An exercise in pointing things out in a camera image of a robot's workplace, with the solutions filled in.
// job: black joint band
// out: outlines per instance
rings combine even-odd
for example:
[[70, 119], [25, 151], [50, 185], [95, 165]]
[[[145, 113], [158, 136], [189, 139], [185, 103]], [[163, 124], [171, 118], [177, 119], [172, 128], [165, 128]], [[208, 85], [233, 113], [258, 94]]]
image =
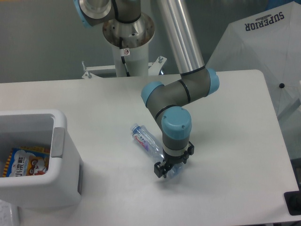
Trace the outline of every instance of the black joint band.
[[178, 82], [180, 82], [183, 85], [183, 87], [184, 87], [184, 89], [186, 91], [186, 94], [187, 94], [187, 99], [188, 99], [188, 104], [189, 104], [191, 102], [190, 92], [189, 92], [186, 84], [182, 80], [178, 80]]
[[141, 14], [134, 20], [128, 20], [128, 21], [119, 20], [117, 17], [116, 17], [116, 20], [120, 23], [123, 23], [123, 24], [132, 24], [132, 23], [136, 22], [137, 20], [139, 20], [140, 17], [141, 17]]
[[159, 115], [164, 112], [165, 110], [167, 110], [168, 108], [170, 107], [176, 107], [177, 105], [168, 105], [166, 107], [163, 107], [157, 114], [156, 114], [156, 117], [155, 117], [155, 121], [157, 120], [157, 118], [159, 117]]
[[180, 75], [181, 75], [181, 76], [185, 76], [185, 75], [193, 74], [193, 73], [198, 72], [198, 71], [201, 71], [201, 70], [203, 70], [203, 69], [205, 69], [205, 68], [206, 68], [205, 66], [202, 66], [202, 67], [200, 67], [200, 68], [198, 68], [198, 69], [196, 69], [196, 70], [193, 70], [193, 71], [191, 71], [191, 72], [181, 73]]
[[114, 8], [114, 12], [115, 12], [115, 18], [118, 18], [118, 8], [117, 8], [117, 3], [115, 0], [112, 0], [112, 5]]

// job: plastic water bottle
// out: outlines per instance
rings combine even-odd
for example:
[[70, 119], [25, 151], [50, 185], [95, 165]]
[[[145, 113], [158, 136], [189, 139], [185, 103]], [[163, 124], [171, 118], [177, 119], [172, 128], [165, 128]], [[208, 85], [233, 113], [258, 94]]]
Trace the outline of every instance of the plastic water bottle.
[[[131, 127], [133, 133], [133, 139], [144, 148], [147, 154], [152, 158], [154, 163], [162, 162], [164, 159], [163, 156], [163, 147], [161, 142], [159, 142], [147, 129], [145, 126], [139, 126], [135, 123]], [[184, 167], [184, 163], [176, 164], [172, 167], [170, 171], [167, 172], [168, 178], [174, 178], [178, 175]]]

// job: silver metal cylinder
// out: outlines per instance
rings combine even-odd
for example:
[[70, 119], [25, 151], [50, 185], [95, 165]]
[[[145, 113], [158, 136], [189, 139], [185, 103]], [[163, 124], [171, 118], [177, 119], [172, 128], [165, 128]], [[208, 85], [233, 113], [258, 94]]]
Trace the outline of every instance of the silver metal cylinder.
[[91, 7], [97, 9], [104, 7], [108, 4], [109, 0], [87, 0], [86, 1]]
[[111, 0], [79, 0], [81, 10], [92, 19], [101, 19], [111, 10]]
[[175, 61], [181, 74], [203, 67], [204, 60], [184, 0], [158, 0]]

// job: black cable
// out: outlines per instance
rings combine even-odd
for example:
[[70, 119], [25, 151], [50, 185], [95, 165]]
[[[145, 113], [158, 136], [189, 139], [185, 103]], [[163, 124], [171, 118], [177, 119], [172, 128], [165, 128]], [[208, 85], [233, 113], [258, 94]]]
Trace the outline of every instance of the black cable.
[[[122, 40], [123, 40], [122, 37], [119, 37], [119, 49], [122, 49]], [[122, 61], [123, 65], [124, 65], [124, 68], [126, 70], [127, 77], [131, 77], [130, 72], [127, 69], [126, 60], [125, 60], [124, 56], [121, 56], [121, 61]]]

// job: white plastic bin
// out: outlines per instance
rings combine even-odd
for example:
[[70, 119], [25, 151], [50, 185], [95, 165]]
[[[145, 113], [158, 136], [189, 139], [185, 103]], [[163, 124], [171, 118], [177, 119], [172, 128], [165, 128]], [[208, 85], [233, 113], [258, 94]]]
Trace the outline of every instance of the white plastic bin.
[[50, 148], [44, 175], [0, 178], [0, 199], [20, 207], [67, 206], [80, 202], [83, 161], [59, 110], [0, 111], [0, 177], [11, 148]]

